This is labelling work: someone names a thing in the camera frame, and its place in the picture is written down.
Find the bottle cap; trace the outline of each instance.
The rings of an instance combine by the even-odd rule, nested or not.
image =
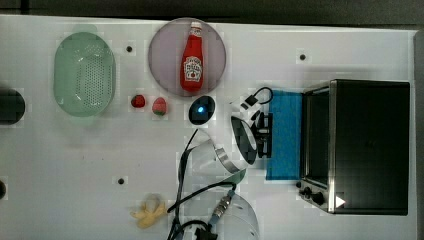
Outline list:
[[[199,22],[192,22],[191,27],[202,28],[202,24]]]

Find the black cable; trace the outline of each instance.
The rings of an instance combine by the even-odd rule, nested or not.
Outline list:
[[[172,211],[174,210],[174,208],[176,208],[176,207],[180,206],[180,205],[181,205],[182,203],[184,203],[185,201],[187,201],[187,200],[191,199],[192,197],[194,197],[194,196],[196,196],[196,195],[198,195],[198,194],[200,194],[200,193],[202,193],[202,192],[204,192],[204,191],[207,191],[207,190],[209,190],[209,189],[211,189],[211,188],[214,188],[214,187],[218,187],[218,186],[225,186],[225,185],[232,185],[232,186],[233,186],[233,190],[236,190],[236,188],[237,188],[237,184],[232,183],[232,182],[219,182],[219,183],[211,184],[211,185],[209,185],[209,186],[207,186],[207,187],[204,187],[204,188],[202,188],[202,189],[200,189],[200,190],[197,190],[196,192],[194,192],[194,193],[192,193],[192,194],[188,195],[187,197],[183,198],[183,199],[182,199],[182,200],[180,200],[180,201],[176,201],[176,202],[174,203],[174,205],[172,205],[170,208],[168,208],[168,213],[172,212]]]
[[[183,183],[184,183],[184,175],[185,175],[185,170],[187,168],[187,159],[188,159],[188,155],[190,154],[191,150],[187,150],[188,147],[190,146],[191,142],[193,141],[194,136],[196,135],[198,129],[196,129],[196,131],[194,131],[193,135],[191,135],[190,140],[188,141],[185,149],[184,149],[184,153],[181,156],[181,160],[180,160],[180,164],[178,167],[178,192],[177,192],[177,199],[176,201],[180,201],[181,200],[181,194],[183,191]],[[180,223],[180,208],[177,207],[177,209],[175,210],[175,218],[172,221],[172,226],[171,226],[171,230],[169,231],[169,235],[168,235],[168,240],[171,239],[171,235],[173,232],[175,232],[175,229],[177,227],[177,225],[181,225]]]
[[[201,220],[191,220],[188,221],[186,223],[184,223],[175,233],[174,235],[172,235],[171,240],[175,240],[177,238],[177,236],[183,232],[184,228],[193,225],[193,224],[198,224],[198,225],[202,225],[205,230],[208,230],[208,224],[206,224],[205,222],[201,221]]]
[[[267,101],[259,103],[259,104],[261,104],[261,105],[263,105],[263,104],[267,104],[267,103],[271,102],[271,100],[274,98],[274,92],[273,92],[273,91],[272,91],[272,89],[271,89],[271,88],[269,88],[269,87],[261,87],[261,88],[259,88],[259,89],[258,89],[258,91],[256,91],[256,92],[255,92],[255,94],[253,94],[253,96],[254,96],[254,97],[256,97],[256,95],[257,95],[259,92],[261,92],[261,91],[263,91],[263,90],[265,90],[265,89],[269,91],[270,96],[269,96],[269,99],[268,99]]]

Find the oven knob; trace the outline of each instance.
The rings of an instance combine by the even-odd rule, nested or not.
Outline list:
[[[318,205],[322,205],[324,203],[324,195],[322,193],[313,193],[311,194],[312,201],[314,201]]]
[[[299,191],[300,195],[304,195],[306,199],[309,199],[311,196],[312,190],[309,187],[305,187],[303,190]]]

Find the blue light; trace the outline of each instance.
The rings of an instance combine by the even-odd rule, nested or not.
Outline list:
[[[203,113],[205,111],[205,108],[204,107],[199,107],[198,109],[197,109],[197,112],[198,113]]]

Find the black toaster oven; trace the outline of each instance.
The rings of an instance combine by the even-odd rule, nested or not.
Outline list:
[[[300,196],[334,214],[407,215],[410,86],[333,80],[302,99]]]

